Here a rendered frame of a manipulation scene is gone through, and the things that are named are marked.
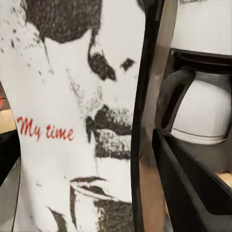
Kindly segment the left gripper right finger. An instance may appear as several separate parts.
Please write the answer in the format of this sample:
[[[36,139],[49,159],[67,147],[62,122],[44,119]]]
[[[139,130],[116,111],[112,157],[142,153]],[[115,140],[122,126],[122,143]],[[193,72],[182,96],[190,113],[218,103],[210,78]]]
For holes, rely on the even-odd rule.
[[[232,232],[232,188],[170,133],[152,148],[174,232]]]

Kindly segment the bottle of coffee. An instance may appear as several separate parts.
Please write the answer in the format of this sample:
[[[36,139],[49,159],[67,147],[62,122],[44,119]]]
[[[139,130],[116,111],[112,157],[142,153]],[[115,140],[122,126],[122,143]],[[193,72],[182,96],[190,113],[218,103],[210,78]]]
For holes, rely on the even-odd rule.
[[[11,232],[164,232],[152,135],[178,0],[0,0],[20,140]]]

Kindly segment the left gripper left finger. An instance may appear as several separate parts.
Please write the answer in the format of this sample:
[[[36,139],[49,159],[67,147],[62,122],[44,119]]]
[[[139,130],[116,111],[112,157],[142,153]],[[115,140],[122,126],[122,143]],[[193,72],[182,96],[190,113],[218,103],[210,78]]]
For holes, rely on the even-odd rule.
[[[20,156],[17,130],[0,134],[0,187]]]

